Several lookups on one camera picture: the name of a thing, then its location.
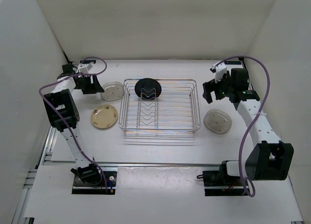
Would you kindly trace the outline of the black round plate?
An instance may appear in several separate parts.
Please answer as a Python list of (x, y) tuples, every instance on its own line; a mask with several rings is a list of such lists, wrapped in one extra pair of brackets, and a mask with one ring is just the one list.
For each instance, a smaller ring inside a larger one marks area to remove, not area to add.
[(151, 101), (160, 96), (162, 87), (160, 83), (152, 78), (143, 78), (137, 81), (135, 93), (142, 100)]

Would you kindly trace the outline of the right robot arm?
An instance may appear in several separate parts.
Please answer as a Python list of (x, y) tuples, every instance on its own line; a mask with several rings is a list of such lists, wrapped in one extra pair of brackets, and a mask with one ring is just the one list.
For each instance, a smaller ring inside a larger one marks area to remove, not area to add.
[(218, 173), (219, 181), (231, 184), (241, 174), (252, 181), (285, 180), (288, 176), (294, 148), (284, 143), (273, 131), (260, 106), (263, 104), (255, 90), (249, 89), (248, 71), (226, 67), (211, 68), (215, 78), (203, 83), (203, 97), (212, 103), (228, 97), (250, 130), (254, 148), (246, 161), (224, 161)]

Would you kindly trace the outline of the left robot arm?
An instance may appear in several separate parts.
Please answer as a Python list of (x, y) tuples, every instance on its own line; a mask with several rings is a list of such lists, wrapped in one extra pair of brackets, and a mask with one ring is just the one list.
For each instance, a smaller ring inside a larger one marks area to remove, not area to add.
[(50, 125), (55, 128), (66, 140), (75, 161), (75, 168), (71, 172), (83, 183), (91, 186), (107, 186), (107, 179), (103, 170), (83, 150), (78, 122), (80, 115), (72, 91), (77, 89), (83, 94), (104, 92), (97, 74), (89, 71), (95, 61), (81, 62), (75, 66), (72, 63), (62, 66), (63, 72), (55, 83), (45, 85), (39, 89)]

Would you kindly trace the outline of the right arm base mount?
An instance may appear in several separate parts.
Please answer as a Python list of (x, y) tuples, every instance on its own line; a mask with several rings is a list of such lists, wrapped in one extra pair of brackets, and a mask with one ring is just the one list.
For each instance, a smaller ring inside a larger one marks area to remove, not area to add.
[(196, 178), (203, 181), (205, 196), (246, 196), (238, 176), (218, 170), (202, 171)]

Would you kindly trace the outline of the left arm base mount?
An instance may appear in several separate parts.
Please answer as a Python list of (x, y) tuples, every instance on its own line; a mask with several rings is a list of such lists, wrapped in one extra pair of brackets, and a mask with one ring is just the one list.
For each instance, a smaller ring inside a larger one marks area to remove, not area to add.
[(101, 175), (94, 182), (83, 182), (78, 175), (74, 176), (71, 193), (83, 195), (115, 195), (117, 183), (117, 171), (111, 169), (104, 171), (107, 186)]

